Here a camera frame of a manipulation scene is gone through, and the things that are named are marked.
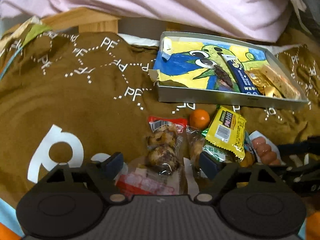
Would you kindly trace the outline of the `gold wrapped pastry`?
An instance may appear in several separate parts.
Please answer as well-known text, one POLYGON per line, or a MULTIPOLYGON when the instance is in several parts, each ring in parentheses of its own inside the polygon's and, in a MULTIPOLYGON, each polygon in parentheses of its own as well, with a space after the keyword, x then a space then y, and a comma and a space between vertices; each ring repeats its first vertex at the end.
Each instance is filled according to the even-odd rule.
POLYGON ((249 70, 249 71, 246 71, 246 74, 252 81, 253 85, 257 87, 257 89, 262 95, 268 96, 271 98, 274 96, 274 90, 275 90, 274 86, 270 83, 268 78, 261 73, 260 70, 258 69, 249 70))

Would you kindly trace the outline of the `yellow snack bar wrapper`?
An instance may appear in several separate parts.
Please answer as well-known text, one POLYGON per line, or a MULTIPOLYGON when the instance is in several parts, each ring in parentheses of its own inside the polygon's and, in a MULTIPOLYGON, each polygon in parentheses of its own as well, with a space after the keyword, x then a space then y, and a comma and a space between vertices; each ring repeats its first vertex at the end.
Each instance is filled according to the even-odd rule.
POLYGON ((208 128, 206 140, 243 160, 245 124, 246 120, 240 114, 220 106, 208 128))

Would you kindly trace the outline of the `small orange tangerine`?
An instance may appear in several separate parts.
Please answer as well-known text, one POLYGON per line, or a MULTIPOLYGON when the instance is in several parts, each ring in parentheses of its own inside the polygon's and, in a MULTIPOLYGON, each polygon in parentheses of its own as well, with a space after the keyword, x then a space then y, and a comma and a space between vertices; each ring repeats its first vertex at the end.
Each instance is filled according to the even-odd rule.
POLYGON ((189 124, 196 129, 206 129, 210 124, 210 116, 204 109, 196 109, 192 111, 189 117, 189 124))

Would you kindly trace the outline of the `beige nougat bar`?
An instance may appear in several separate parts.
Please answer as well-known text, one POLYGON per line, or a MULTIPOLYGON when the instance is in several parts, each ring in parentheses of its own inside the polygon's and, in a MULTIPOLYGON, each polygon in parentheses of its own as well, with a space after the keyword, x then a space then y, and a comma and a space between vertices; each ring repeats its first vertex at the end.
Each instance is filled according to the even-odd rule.
POLYGON ((270 66, 264 65, 261 72, 269 79, 269 81, 280 91, 287 99, 300 100, 300 92, 292 85, 292 83, 284 76, 278 74, 270 66))

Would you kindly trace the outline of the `dark dried meat snack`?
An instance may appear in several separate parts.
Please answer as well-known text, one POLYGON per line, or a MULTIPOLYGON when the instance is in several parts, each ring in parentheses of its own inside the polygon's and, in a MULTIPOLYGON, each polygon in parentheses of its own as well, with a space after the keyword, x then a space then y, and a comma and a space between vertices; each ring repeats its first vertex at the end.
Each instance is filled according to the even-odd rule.
POLYGON ((224 83, 226 83, 229 87, 233 88, 233 82, 230 78, 230 76, 228 75, 228 73, 226 71, 224 71, 222 69, 222 67, 218 64, 216 64, 213 67, 213 70, 215 72, 215 75, 221 79, 224 83))

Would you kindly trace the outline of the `pink hanging sheet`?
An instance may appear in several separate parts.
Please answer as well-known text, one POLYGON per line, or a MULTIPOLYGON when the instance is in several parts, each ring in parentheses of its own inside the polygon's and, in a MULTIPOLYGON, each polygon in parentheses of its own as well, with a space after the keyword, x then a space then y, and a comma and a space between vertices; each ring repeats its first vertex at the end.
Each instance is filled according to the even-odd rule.
POLYGON ((1 18, 23 14, 46 17, 78 7, 264 42, 280 37, 292 12, 289 0, 1 0, 1 18))

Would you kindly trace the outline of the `clear bread snack packet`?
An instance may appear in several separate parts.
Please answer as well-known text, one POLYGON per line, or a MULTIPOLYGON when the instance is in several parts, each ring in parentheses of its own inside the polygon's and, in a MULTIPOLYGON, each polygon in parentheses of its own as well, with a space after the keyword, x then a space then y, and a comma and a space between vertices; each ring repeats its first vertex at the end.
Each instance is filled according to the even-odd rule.
POLYGON ((190 126, 186 127, 186 135, 188 139, 189 157, 191 164, 195 169, 199 169, 199 158, 205 145, 205 138, 202 135, 202 131, 194 129, 190 126))

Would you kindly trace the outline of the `patterned hanging garment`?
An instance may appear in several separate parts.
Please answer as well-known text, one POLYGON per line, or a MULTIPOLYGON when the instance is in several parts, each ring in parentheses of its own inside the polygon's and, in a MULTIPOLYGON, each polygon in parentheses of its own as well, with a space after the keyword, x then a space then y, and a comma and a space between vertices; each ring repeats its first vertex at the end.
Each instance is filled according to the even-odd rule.
POLYGON ((319 40, 319 0, 290 0, 301 28, 319 40))

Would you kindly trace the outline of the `chocolate cookie snack pack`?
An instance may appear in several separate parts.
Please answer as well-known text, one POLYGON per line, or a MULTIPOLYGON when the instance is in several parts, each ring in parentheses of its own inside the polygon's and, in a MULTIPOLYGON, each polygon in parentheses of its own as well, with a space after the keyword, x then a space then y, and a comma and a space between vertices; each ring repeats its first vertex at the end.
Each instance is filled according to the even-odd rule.
POLYGON ((180 147, 184 142, 185 118, 148 118, 152 134, 146 138, 146 164, 161 175, 171 175, 180 168, 180 147))

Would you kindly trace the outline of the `cartoon frog tray liner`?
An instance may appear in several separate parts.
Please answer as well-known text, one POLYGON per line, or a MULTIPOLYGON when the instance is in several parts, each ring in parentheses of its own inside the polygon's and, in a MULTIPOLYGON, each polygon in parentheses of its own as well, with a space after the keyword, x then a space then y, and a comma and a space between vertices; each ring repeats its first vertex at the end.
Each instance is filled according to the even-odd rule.
POLYGON ((222 54, 238 58, 245 71, 269 65, 261 49, 231 42, 189 37, 164 37, 153 69, 157 81, 164 86, 180 86, 192 89, 219 90, 240 93, 238 84, 222 54), (219 79, 213 70, 218 64, 228 73, 233 88, 219 79))

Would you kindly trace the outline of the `grey metal tray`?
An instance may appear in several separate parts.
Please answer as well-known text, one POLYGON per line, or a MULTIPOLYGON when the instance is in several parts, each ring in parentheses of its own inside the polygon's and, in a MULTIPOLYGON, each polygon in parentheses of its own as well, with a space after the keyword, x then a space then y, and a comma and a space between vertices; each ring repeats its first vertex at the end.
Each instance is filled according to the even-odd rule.
POLYGON ((165 31, 161 35, 161 40, 164 37, 189 37, 192 40, 196 38, 205 40, 217 40, 224 42, 231 42, 234 44, 248 46, 255 49, 261 49, 265 52, 266 58, 269 65, 278 74, 286 77, 292 85, 300 92, 300 100, 287 99, 280 93, 279 90, 275 88, 274 96, 268 97, 261 93, 259 95, 250 95, 244 93, 236 92, 225 92, 219 90, 207 90, 207 89, 192 89, 180 86, 164 86, 157 81, 157 71, 153 68, 149 71, 149 75, 152 81, 156 83, 158 100, 160 102, 185 102, 185 103, 207 103, 216 105, 239 105, 239 106, 249 106, 249 107, 262 107, 262 108, 287 108, 287 109, 299 109, 305 106, 308 102, 302 89, 293 78, 290 76, 289 71, 284 67, 282 63, 275 57, 275 55, 269 51, 265 46, 256 46, 247 42, 234 40, 231 38, 218 37, 206 34, 194 34, 194 33, 184 33, 176 31, 165 31))

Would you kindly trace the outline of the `brown patterned blanket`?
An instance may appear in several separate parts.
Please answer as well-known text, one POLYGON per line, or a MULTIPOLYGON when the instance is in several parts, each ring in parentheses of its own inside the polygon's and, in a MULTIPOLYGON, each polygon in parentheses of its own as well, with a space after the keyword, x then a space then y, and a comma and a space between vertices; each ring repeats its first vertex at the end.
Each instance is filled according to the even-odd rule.
POLYGON ((189 119, 219 106, 245 118, 275 145, 319 136, 319 59, 307 46, 275 56, 308 102, 299 109, 160 102, 149 71, 159 47, 128 44, 114 33, 68 35, 31 24, 1 51, 1 199, 20 199, 60 164, 71 168, 121 152, 129 171, 153 193, 184 192, 187 135, 180 168, 161 175, 148 167, 148 118, 189 119))

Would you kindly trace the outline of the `blue drink stick packet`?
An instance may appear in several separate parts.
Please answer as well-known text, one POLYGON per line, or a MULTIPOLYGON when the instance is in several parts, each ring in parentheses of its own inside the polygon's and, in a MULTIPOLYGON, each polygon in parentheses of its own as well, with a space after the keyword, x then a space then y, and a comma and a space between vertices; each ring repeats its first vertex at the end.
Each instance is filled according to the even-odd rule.
POLYGON ((222 54, 221 57, 224 59, 228 68, 235 77, 240 92, 250 95, 259 95, 259 91, 245 73, 244 67, 238 58, 236 56, 226 54, 222 54))

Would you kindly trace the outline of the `packaged sausage links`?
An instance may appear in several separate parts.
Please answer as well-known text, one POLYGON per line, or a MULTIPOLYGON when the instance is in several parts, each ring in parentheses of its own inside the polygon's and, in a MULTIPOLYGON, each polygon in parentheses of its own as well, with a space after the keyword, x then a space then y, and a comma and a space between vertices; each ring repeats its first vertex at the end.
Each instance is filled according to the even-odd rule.
POLYGON ((283 165, 277 146, 258 131, 249 135, 257 160, 265 165, 283 165))

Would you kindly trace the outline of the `green white snack packet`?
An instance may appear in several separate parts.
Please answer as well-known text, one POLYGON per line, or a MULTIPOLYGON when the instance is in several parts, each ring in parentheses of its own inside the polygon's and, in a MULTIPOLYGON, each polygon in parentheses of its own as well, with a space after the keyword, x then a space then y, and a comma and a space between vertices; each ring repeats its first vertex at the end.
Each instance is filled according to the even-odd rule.
POLYGON ((232 152, 213 145, 207 139, 205 140, 203 151, 207 152, 213 159, 220 163, 235 161, 235 156, 232 152))

